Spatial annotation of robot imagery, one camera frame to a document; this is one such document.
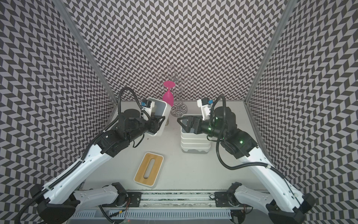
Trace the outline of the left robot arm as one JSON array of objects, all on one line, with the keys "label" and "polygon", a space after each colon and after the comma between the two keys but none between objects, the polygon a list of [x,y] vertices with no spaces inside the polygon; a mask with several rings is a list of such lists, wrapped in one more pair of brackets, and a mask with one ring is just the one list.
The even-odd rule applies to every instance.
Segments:
[{"label": "left robot arm", "polygon": [[140,136],[146,133],[160,136],[170,109],[168,106],[165,109],[157,107],[154,112],[150,109],[119,112],[115,120],[87,146],[80,159],[44,186],[34,186],[30,193],[44,223],[62,224],[76,212],[99,205],[123,205],[127,192],[120,183],[85,191],[77,188],[97,168]]}]

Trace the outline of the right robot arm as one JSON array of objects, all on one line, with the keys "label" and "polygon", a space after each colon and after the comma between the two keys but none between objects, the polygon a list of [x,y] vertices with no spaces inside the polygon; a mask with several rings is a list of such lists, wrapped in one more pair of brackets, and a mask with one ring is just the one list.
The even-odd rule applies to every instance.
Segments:
[{"label": "right robot arm", "polygon": [[236,124],[229,107],[211,109],[206,118],[187,115],[177,119],[182,129],[216,138],[216,154],[228,170],[249,168],[268,190],[267,194],[241,183],[228,189],[232,205],[247,204],[266,213],[274,224],[302,224],[306,213],[315,205],[311,194],[303,194],[286,179],[265,156],[258,143]]}]

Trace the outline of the bamboo lid box back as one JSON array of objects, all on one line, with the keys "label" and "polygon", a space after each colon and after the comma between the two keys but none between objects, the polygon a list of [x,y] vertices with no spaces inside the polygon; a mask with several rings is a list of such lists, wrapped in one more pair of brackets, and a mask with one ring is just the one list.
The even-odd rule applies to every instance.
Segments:
[{"label": "bamboo lid box back", "polygon": [[201,146],[204,146],[204,145],[210,145],[211,144],[211,141],[208,141],[206,139],[183,139],[181,140],[181,144],[183,145],[186,145],[186,146],[189,146],[189,145],[201,145]]}]

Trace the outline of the bamboo lid box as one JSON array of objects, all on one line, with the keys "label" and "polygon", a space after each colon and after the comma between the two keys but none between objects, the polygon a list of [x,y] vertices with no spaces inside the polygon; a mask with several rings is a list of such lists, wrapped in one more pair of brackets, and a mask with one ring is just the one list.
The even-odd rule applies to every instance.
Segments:
[{"label": "bamboo lid box", "polygon": [[163,163],[162,155],[152,152],[145,153],[134,176],[134,182],[148,188],[155,188]]},{"label": "bamboo lid box", "polygon": [[180,144],[182,149],[195,149],[195,150],[209,150],[211,148],[211,144]]},{"label": "bamboo lid box", "polygon": [[189,145],[201,145],[201,146],[204,146],[204,145],[210,145],[211,144],[211,141],[208,141],[206,139],[183,139],[181,140],[181,144],[183,145],[186,145],[186,146],[189,146]]}]

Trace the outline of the grey lid box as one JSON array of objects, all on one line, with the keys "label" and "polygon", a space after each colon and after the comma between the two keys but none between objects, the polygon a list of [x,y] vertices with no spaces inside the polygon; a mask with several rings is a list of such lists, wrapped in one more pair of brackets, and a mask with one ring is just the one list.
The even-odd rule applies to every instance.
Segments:
[{"label": "grey lid box", "polygon": [[162,135],[165,127],[166,122],[168,121],[171,106],[160,99],[155,98],[147,98],[148,102],[150,103],[150,106],[143,106],[145,111],[151,116],[152,119],[156,120],[158,122],[158,131],[152,131],[149,130],[146,132],[147,135],[151,137],[159,137]]},{"label": "grey lid box", "polygon": [[[202,119],[202,115],[200,115],[200,114],[184,114],[184,115],[182,115],[182,117],[185,117],[185,116],[195,116],[195,117]],[[181,127],[180,130],[181,130],[181,137],[183,139],[201,139],[203,141],[207,141],[206,134],[203,134],[203,133],[194,134],[193,128],[190,129],[190,132],[186,132],[183,127]]]}]

